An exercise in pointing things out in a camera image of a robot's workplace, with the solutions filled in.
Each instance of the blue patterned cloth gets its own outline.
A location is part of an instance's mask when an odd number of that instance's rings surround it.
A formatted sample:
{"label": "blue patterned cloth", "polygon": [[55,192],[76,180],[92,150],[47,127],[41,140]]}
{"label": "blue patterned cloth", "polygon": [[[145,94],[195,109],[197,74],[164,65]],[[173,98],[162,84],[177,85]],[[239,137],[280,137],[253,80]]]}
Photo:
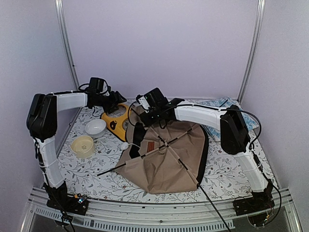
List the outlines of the blue patterned cloth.
{"label": "blue patterned cloth", "polygon": [[[216,106],[216,107],[230,107],[231,105],[237,105],[240,109],[240,104],[238,101],[235,101],[231,99],[230,97],[227,98],[220,98],[220,99],[214,99],[214,100],[190,100],[190,102],[198,103],[201,105],[207,105],[207,106]],[[245,119],[246,125],[248,127],[248,130],[253,130],[258,127],[258,124],[247,114],[242,114],[242,116]],[[203,127],[206,129],[207,133],[214,139],[214,141],[219,142],[221,137],[220,137],[220,132],[216,130],[213,127],[209,126],[204,126]]]}

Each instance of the yellow and black object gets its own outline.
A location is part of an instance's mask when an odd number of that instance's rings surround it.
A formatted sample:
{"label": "yellow and black object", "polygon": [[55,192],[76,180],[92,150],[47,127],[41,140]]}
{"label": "yellow and black object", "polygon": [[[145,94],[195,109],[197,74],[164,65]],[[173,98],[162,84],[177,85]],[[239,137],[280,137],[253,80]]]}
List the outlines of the yellow and black object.
{"label": "yellow and black object", "polygon": [[129,106],[126,104],[118,104],[118,107],[122,106],[126,109],[126,112],[119,117],[109,117],[105,112],[102,114],[101,119],[106,122],[107,129],[113,133],[118,139],[126,142],[126,129],[124,128],[127,120],[127,111]]}

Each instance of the vertical metal post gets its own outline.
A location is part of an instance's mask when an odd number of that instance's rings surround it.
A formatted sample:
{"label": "vertical metal post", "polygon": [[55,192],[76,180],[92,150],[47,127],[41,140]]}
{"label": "vertical metal post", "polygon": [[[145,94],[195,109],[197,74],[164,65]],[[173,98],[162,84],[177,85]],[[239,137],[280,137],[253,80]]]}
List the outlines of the vertical metal post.
{"label": "vertical metal post", "polygon": [[253,34],[253,39],[252,39],[252,44],[251,44],[251,49],[250,49],[250,54],[247,62],[247,67],[246,71],[241,83],[240,91],[238,94],[238,102],[241,104],[242,100],[244,98],[246,88],[248,85],[249,77],[251,74],[251,69],[253,65],[253,60],[254,60],[254,55],[256,52],[257,48],[257,41],[260,35],[260,30],[262,26],[262,21],[263,21],[263,14],[264,14],[264,7],[265,7],[265,0],[258,0],[258,5],[257,5],[257,12],[256,12],[256,18],[255,18],[255,27],[254,27],[254,34]]}
{"label": "vertical metal post", "polygon": [[73,56],[72,56],[72,52],[70,49],[70,43],[69,43],[69,38],[68,38],[67,26],[66,26],[66,22],[64,18],[62,0],[55,0],[55,1],[56,1],[56,11],[57,11],[57,17],[58,17],[58,22],[59,22],[59,28],[60,28],[60,32],[62,35],[62,40],[63,40],[65,52],[67,55],[73,83],[75,85],[75,88],[78,89],[78,86],[80,84],[77,78],[76,69],[75,69],[75,65],[73,62]]}

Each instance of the tag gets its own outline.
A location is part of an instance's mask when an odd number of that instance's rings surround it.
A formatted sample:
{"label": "tag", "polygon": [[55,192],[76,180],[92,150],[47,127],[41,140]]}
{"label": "tag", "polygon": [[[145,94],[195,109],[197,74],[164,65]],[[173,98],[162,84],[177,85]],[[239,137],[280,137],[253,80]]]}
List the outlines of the tag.
{"label": "tag", "polygon": [[150,152],[155,149],[155,143],[154,142],[148,142],[147,152]]}

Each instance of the leaf pattern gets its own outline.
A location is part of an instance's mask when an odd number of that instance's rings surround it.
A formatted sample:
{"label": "leaf pattern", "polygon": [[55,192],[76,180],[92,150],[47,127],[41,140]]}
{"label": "leaf pattern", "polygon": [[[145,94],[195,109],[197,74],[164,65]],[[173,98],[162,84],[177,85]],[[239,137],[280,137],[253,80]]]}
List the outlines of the leaf pattern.
{"label": "leaf pattern", "polygon": [[[193,100],[192,102],[218,106],[225,100],[226,98],[212,101]],[[224,106],[228,106],[230,101],[232,100],[229,99]],[[103,110],[98,107],[95,116],[101,115],[102,112]],[[86,194],[90,198],[143,203],[187,203],[207,200],[200,189],[191,192],[152,195],[115,172],[98,177],[97,174],[116,165],[121,155],[120,145],[122,142],[107,130],[103,137],[94,140],[96,149],[91,157],[77,158],[72,153],[70,144],[77,136],[85,134],[85,125],[95,118],[92,113],[93,110],[91,109],[82,109],[58,157],[60,171],[70,193]],[[252,128],[256,126],[253,122],[250,123]],[[249,196],[250,185],[240,165],[233,156],[226,154],[221,149],[220,143],[215,140],[216,134],[211,135],[208,159],[201,186],[214,201]],[[250,131],[250,136],[255,137],[253,131]],[[255,142],[255,153],[259,156],[266,175],[276,183],[258,141]]]}

